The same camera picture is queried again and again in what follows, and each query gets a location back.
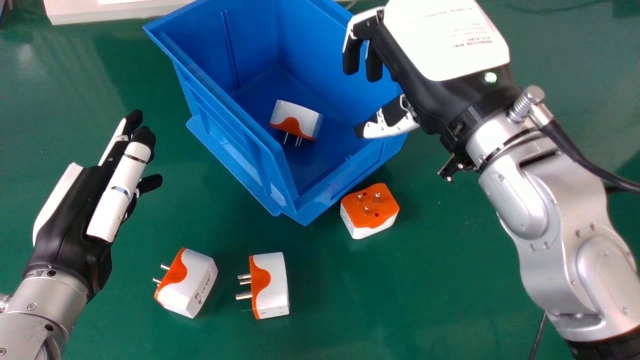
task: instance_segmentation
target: white and orange travel adapter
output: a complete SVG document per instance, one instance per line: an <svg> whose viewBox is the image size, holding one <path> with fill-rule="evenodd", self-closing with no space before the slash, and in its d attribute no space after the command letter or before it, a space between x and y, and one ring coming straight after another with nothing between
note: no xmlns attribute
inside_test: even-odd
<svg viewBox="0 0 640 360"><path fill-rule="evenodd" d="M238 275L240 285L251 284L251 291L236 295L236 300L251 299L256 319L289 314L289 286L284 255L281 252L249 257L249 274Z"/></svg>
<svg viewBox="0 0 640 360"><path fill-rule="evenodd" d="M218 276L218 267L212 258L182 248L166 270L162 280L154 278L157 290L154 298L163 308L194 318L207 300Z"/></svg>
<svg viewBox="0 0 640 360"><path fill-rule="evenodd" d="M287 133L282 144L287 143L289 134L297 136L296 146L302 144L302 139L315 141L320 132L323 116L318 112L294 104L278 100L271 114L269 125Z"/></svg>
<svg viewBox="0 0 640 360"><path fill-rule="evenodd" d="M400 206L383 183L350 193L340 202L342 221L356 240L388 229L396 222L399 212Z"/></svg>

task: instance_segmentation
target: bolt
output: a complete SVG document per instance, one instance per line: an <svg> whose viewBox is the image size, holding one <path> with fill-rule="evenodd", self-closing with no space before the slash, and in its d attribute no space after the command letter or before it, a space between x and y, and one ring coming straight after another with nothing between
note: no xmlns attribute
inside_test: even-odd
<svg viewBox="0 0 640 360"><path fill-rule="evenodd" d="M545 99L545 92L536 85L531 85L524 90L522 95L509 110L507 118L515 124L521 124L529 114L529 110L535 104L539 104Z"/></svg>

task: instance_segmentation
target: silver robotic arm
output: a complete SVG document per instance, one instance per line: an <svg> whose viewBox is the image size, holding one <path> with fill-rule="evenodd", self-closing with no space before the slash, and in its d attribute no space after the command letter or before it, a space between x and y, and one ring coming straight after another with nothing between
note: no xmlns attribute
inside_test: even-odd
<svg viewBox="0 0 640 360"><path fill-rule="evenodd" d="M0 294L0 359L61 359L84 306L111 273L111 244L138 198L162 184L141 179L156 138L136 110L120 122L99 164L72 163L33 229L33 254L13 296Z"/></svg>
<svg viewBox="0 0 640 360"><path fill-rule="evenodd" d="M516 85L508 47L474 0L389 0L355 15L346 74L358 71L365 41L369 80L385 65L404 94L356 135L417 127L439 135L451 153L439 174L450 183L460 170L479 174L516 245L527 293L573 356L640 358L640 281L609 220L602 179L634 192L637 184L586 160L543 104L542 89Z"/></svg>

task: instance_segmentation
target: green table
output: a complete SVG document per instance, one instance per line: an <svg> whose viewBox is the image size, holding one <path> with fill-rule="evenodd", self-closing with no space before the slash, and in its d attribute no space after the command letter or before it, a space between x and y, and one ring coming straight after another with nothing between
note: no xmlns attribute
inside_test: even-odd
<svg viewBox="0 0 640 360"><path fill-rule="evenodd" d="M640 179L640 17L602 2L483 1L511 46L520 84L536 83L584 152ZM353 8L362 10L362 6ZM17 3L0 22L0 291L31 253L33 221L68 163L93 165L117 121L145 112L158 137L148 174L164 186L141 201L113 248L106 289L85 309L67 359L525 359L540 310L520 282L511 240L477 185L436 171L448 155L414 132L362 186L389 185L396 225L353 241L330 208L308 227L273 218L186 129L169 59L132 20L54 28L42 5ZM640 253L640 202L611 199ZM183 246L212 256L218 280L190 320L153 299ZM291 316L258 322L237 302L250 254L283 251ZM569 359L552 327L539 359Z"/></svg>

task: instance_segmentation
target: blue box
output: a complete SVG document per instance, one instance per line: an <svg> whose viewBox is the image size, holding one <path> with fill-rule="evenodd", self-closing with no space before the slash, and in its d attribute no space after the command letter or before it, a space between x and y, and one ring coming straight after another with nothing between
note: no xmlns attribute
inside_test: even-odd
<svg viewBox="0 0 640 360"><path fill-rule="evenodd" d="M351 14L332 0L200 0L145 26L172 59L187 127L273 215L308 225L395 155L406 135L360 140L353 126L401 90L342 72ZM324 115L300 147L269 126L276 100Z"/></svg>

